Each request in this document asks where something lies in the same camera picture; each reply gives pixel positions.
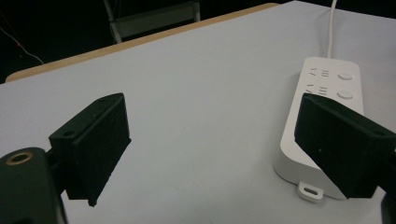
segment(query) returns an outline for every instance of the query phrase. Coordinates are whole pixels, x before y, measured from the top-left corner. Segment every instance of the white table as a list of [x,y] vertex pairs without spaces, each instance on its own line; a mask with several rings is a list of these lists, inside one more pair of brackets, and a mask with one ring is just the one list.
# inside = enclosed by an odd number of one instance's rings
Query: white table
[[[133,142],[76,223],[380,223],[373,199],[300,199],[272,167],[329,9],[290,2],[0,86],[0,156],[124,92]],[[396,132],[396,21],[335,11],[333,57],[361,67],[365,115]]]

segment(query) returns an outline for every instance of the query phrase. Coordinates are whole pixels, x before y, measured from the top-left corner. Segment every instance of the power strip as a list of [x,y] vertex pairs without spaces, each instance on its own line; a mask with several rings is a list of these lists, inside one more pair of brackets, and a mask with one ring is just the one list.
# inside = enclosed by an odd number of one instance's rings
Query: power strip
[[294,129],[304,92],[334,99],[363,115],[361,74],[355,63],[312,57],[305,59],[290,113],[280,142],[274,169],[285,180],[298,185],[297,193],[317,203],[323,194],[346,197],[294,141]]

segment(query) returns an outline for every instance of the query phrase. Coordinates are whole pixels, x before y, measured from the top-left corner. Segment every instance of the screw hole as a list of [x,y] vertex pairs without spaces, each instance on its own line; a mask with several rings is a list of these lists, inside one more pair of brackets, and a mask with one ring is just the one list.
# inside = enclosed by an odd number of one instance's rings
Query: screw hole
[[73,135],[74,133],[75,133],[75,132],[73,132],[73,131],[67,131],[67,132],[64,133],[64,136],[65,136],[65,137],[68,137],[68,136]]
[[312,189],[309,189],[309,188],[304,188],[304,190],[306,192],[310,193],[310,194],[318,195],[318,192],[316,190],[312,190]]
[[7,165],[19,165],[21,163],[29,161],[30,159],[32,159],[32,157],[33,157],[33,153],[30,151],[17,153],[15,155],[11,156],[10,158],[8,158],[8,160],[6,161],[6,164]]

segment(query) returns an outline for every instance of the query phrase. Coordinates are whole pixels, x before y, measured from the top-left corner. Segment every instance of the chair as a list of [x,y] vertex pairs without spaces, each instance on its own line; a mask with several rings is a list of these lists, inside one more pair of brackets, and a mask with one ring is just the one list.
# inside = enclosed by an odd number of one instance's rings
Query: chair
[[115,19],[108,0],[104,0],[110,27],[119,44],[127,36],[138,35],[182,21],[199,21],[199,0],[187,1],[178,5],[163,7],[147,12]]

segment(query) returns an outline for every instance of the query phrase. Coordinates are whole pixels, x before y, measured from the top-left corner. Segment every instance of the white cable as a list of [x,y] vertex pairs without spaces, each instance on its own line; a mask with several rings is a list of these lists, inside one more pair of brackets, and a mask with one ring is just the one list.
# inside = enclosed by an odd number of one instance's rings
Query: white cable
[[330,18],[329,18],[329,45],[327,47],[327,58],[332,57],[332,15],[334,14],[336,4],[337,4],[337,0],[332,0],[332,10],[330,11]]
[[24,51],[27,55],[36,58],[38,61],[40,61],[42,64],[44,64],[43,61],[41,61],[41,59],[39,59],[39,58],[38,58],[37,56],[35,56],[34,54],[29,53],[29,52],[23,47],[23,45],[20,44],[20,42],[18,42],[18,40],[16,40],[14,37],[12,37],[12,35],[9,35],[5,30],[3,30],[2,27],[0,27],[0,30],[3,31],[3,33],[4,33],[5,35],[7,35],[9,38],[11,38],[12,40],[14,40],[15,43],[17,43],[18,46],[20,46],[21,49],[23,49],[23,51]]

